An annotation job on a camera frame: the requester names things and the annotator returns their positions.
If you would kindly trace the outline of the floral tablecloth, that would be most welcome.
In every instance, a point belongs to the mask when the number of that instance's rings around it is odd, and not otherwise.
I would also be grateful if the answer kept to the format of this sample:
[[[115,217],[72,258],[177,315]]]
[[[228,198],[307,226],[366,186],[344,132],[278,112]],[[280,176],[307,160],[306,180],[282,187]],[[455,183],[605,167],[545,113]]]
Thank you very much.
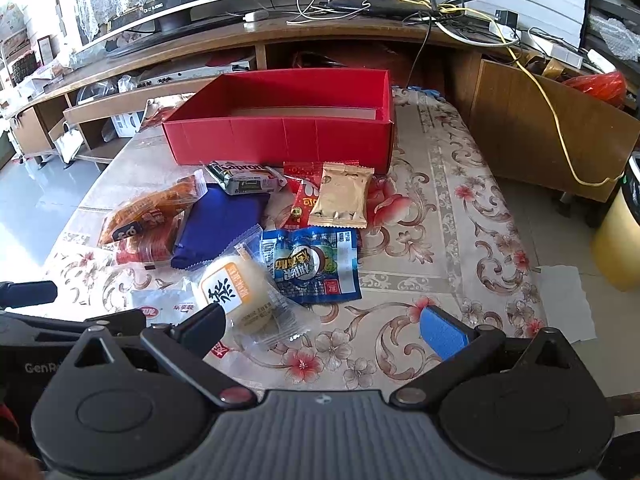
[[[392,166],[371,186],[361,237],[361,298],[319,304],[317,327],[290,344],[246,350],[225,339],[209,352],[211,366],[256,389],[390,392],[438,362],[419,332],[427,307],[511,337],[533,337],[544,326],[529,256],[460,114],[431,91],[398,90],[394,101]],[[181,280],[169,266],[118,264],[98,238],[114,209],[185,174],[161,128],[134,136],[90,188],[44,264],[58,285],[55,316],[83,320],[125,310],[134,292]]]

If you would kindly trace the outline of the silver media player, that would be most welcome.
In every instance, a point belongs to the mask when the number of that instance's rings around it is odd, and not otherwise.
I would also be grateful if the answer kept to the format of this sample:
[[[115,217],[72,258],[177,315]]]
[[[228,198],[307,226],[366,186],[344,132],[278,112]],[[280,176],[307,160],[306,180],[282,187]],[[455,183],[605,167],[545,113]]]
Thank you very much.
[[[159,84],[169,84],[192,79],[216,77],[221,74],[248,72],[254,70],[255,58],[242,58],[227,64],[206,65],[201,62],[169,62],[145,70],[137,80],[138,88],[148,88]]]

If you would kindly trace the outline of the gold foil snack packet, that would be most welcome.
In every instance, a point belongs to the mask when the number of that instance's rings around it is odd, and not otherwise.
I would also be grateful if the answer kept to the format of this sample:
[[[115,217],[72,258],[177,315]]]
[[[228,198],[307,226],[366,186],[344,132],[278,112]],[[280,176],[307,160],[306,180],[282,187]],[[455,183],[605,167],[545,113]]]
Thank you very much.
[[[325,162],[319,196],[309,214],[309,224],[365,229],[368,225],[368,187],[373,176],[373,168]]]

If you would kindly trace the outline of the green white Kaprons wafer pack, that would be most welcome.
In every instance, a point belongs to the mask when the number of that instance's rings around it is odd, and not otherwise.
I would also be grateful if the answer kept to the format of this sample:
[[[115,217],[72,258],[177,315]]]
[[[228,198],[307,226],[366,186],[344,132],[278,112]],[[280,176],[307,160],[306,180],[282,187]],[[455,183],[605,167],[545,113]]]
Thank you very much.
[[[254,162],[214,160],[204,168],[230,196],[277,193],[288,183],[279,171]]]

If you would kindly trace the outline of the white spicy strip packet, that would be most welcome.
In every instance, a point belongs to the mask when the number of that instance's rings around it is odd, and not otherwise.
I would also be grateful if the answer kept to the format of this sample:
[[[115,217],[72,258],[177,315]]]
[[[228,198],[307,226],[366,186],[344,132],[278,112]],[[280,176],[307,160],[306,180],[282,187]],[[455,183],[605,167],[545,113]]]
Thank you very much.
[[[169,336],[199,358],[204,358],[226,332],[224,309],[219,304],[198,306],[190,290],[135,290],[130,297],[131,305],[143,312],[149,326],[168,325]]]

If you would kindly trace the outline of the clear white pastry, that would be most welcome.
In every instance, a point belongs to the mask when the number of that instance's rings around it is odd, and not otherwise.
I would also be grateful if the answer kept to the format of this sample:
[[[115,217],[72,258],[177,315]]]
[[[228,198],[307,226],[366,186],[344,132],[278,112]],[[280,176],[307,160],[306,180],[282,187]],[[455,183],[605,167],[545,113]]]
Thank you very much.
[[[292,344],[320,327],[318,315],[277,288],[262,258],[262,227],[252,226],[196,272],[200,307],[224,310],[226,333],[244,348]]]

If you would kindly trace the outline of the orange spicy snack packet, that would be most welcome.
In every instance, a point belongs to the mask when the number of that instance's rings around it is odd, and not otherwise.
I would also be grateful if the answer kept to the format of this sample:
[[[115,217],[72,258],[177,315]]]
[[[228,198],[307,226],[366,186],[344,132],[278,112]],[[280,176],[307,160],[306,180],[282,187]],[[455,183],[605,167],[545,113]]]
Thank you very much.
[[[168,188],[144,193],[119,206],[105,219],[98,245],[120,242],[163,226],[191,208],[206,193],[207,183],[201,169]]]

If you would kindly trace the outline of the red cardboard box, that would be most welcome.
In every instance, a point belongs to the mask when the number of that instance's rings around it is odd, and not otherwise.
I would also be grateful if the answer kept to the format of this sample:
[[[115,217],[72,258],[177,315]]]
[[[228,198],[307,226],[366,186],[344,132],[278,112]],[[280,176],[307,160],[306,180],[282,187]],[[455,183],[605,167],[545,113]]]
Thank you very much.
[[[218,76],[163,122],[177,164],[215,160],[359,162],[390,168],[390,75],[370,68],[288,68]]]

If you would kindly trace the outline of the red clear cake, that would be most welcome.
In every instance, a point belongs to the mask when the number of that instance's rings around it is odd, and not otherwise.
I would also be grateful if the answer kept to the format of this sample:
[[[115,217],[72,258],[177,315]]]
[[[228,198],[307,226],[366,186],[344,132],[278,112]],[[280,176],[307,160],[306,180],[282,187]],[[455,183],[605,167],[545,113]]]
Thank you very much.
[[[171,222],[127,237],[117,244],[115,261],[118,264],[142,263],[145,266],[157,266],[168,263],[176,244],[176,238],[184,219],[184,213],[177,214]]]

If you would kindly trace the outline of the white small device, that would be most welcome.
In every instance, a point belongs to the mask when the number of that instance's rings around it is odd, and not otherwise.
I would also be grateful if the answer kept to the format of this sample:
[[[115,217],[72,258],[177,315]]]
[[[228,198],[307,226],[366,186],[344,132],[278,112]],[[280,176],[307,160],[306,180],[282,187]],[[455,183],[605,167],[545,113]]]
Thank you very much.
[[[248,12],[243,16],[243,21],[245,23],[257,23],[260,21],[265,21],[267,18],[269,18],[269,11],[262,9]]]

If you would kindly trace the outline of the white paper sheet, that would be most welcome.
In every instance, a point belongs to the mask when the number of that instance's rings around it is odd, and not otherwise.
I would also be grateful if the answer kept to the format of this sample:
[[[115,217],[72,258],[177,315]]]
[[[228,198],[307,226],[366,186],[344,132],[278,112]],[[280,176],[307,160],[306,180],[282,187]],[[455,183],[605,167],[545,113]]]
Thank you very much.
[[[541,266],[537,278],[547,324],[571,343],[597,338],[590,304],[574,266]]]

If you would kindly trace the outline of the dark blue snack pouch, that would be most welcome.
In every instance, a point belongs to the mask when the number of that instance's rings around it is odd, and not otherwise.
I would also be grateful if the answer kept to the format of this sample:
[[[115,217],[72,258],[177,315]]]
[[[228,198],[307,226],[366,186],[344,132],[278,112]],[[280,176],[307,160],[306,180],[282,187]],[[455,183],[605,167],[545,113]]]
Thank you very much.
[[[241,234],[262,220],[267,193],[228,195],[218,184],[207,185],[207,193],[191,208],[179,234],[170,265],[186,270],[214,260]]]

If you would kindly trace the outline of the red Trolli gummy bag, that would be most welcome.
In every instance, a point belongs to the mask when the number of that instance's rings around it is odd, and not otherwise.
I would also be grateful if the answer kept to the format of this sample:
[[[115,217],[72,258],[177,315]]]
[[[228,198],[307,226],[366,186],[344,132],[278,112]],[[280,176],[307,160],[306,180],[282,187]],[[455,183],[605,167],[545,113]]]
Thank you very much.
[[[283,166],[288,187],[294,194],[290,214],[283,227],[287,230],[309,226],[309,215],[319,197],[323,165],[321,162],[286,162]]]

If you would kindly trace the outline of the blue snack packet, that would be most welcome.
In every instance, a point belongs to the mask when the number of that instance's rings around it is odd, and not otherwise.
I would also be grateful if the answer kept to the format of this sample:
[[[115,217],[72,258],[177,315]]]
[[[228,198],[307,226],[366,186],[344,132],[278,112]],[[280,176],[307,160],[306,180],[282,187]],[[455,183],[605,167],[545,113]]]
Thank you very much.
[[[298,304],[358,300],[358,238],[353,228],[310,226],[262,233],[260,258],[280,293]]]

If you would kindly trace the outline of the yellow bin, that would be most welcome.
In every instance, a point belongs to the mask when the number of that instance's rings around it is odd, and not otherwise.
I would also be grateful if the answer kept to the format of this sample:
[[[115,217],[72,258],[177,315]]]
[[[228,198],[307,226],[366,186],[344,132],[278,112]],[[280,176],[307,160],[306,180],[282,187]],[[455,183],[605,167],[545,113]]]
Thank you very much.
[[[600,273],[621,292],[640,278],[639,152],[628,159],[620,188],[594,234],[591,250]]]

